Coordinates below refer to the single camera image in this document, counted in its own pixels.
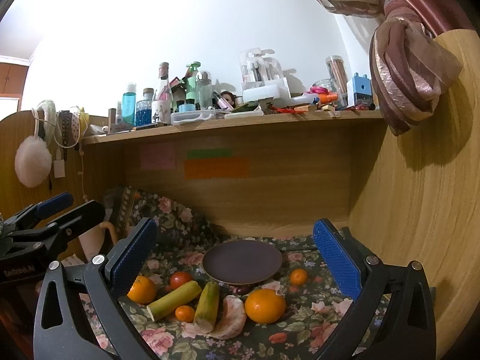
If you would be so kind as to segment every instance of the green sticky note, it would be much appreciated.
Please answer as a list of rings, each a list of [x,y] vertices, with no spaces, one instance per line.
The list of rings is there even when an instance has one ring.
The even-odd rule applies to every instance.
[[[216,149],[192,149],[187,152],[187,159],[231,157],[232,149],[219,147]]]

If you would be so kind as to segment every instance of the orange sticky note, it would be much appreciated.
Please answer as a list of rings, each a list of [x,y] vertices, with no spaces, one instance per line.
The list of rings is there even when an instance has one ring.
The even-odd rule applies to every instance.
[[[247,157],[195,158],[185,160],[185,179],[249,177]]]

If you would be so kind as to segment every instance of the wooden cabinet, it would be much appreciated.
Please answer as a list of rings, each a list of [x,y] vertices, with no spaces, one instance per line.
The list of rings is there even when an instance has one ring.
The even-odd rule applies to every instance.
[[[21,95],[28,66],[19,64],[0,64],[0,93]]]

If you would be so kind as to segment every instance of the pink sticky note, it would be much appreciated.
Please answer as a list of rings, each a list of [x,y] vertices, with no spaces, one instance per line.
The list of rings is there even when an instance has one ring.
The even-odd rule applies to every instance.
[[[140,146],[140,169],[176,169],[173,143],[149,143]]]

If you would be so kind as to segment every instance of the wooden shelf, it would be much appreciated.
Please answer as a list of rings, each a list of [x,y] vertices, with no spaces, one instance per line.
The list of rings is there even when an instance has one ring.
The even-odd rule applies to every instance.
[[[206,122],[188,123],[181,126],[166,126],[150,128],[141,131],[122,132],[113,135],[95,135],[86,137],[84,145],[106,143],[121,140],[130,140],[160,135],[172,135],[187,131],[204,131],[218,128],[248,128],[249,126],[268,125],[288,122],[326,122],[326,121],[368,121],[382,119],[380,111],[337,111],[333,112],[306,112],[305,114],[275,114],[263,116],[239,117],[234,119],[208,120]]]

